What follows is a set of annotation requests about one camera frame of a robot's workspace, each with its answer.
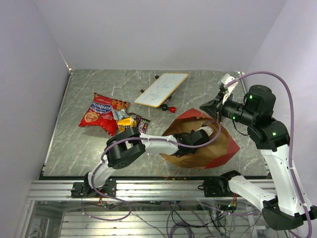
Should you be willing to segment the red brown paper bag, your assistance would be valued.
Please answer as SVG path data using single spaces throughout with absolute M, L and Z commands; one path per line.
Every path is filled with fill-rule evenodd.
M 214 119 L 196 109 L 189 109 L 177 117 L 163 135 L 189 133 L 192 130 L 198 130 L 203 124 L 213 130 L 210 139 L 216 138 L 214 142 L 198 148 L 194 154 L 179 158 L 166 154 L 161 156 L 178 167 L 191 169 L 210 169 L 226 164 L 240 150 L 240 147 L 225 127 L 218 127 Z

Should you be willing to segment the brown m&m's candy packet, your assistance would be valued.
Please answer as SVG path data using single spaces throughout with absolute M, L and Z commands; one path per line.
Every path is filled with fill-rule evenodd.
M 145 119 L 139 115 L 136 115 L 137 128 L 140 133 L 146 133 L 146 130 L 150 124 L 149 119 Z

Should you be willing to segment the yellow m&m's candy packet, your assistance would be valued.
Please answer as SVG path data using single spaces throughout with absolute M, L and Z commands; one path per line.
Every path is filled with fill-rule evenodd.
M 118 125 L 127 125 L 130 127 L 136 127 L 137 126 L 137 121 L 133 118 L 125 118 L 123 120 L 117 121 L 117 126 Z

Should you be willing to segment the white blue snack wrapper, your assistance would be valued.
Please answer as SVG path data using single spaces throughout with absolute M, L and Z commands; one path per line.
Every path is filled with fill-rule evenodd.
M 113 114 L 113 118 L 116 120 L 116 121 L 120 121 L 120 120 L 123 120 L 125 118 L 128 118 L 129 115 L 127 114 L 127 112 L 125 111 L 125 109 L 121 109 L 121 110 L 115 110 L 115 109 L 112 109 L 112 114 Z

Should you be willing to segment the red cookie snack bag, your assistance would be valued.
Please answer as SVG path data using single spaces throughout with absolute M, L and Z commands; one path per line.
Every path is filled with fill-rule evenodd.
M 112 111 L 127 110 L 130 105 L 130 102 L 94 93 L 93 101 L 78 126 L 100 126 L 108 135 L 114 136 L 118 127 Z

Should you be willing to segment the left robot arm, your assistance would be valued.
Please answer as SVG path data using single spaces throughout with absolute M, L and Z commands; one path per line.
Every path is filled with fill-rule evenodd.
M 100 163 L 85 175 L 79 194 L 85 197 L 97 196 L 115 170 L 129 166 L 145 153 L 166 154 L 177 158 L 194 154 L 198 148 L 210 144 L 212 134 L 213 129 L 207 125 L 196 131 L 169 136 L 146 135 L 135 128 L 127 129 L 107 141 Z

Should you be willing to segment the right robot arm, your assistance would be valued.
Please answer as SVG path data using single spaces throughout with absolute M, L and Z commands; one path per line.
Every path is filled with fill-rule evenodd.
M 317 218 L 317 208 L 310 201 L 300 201 L 289 166 L 290 135 L 286 126 L 273 118 L 276 97 L 263 85 L 253 85 L 245 94 L 243 104 L 234 102 L 231 93 L 219 88 L 217 96 L 200 106 L 200 109 L 218 121 L 223 118 L 247 126 L 247 132 L 260 150 L 273 179 L 276 193 L 266 192 L 249 182 L 237 171 L 223 174 L 226 179 L 218 184 L 224 196 L 232 193 L 245 198 L 257 207 L 270 228 L 293 230 L 304 221 Z

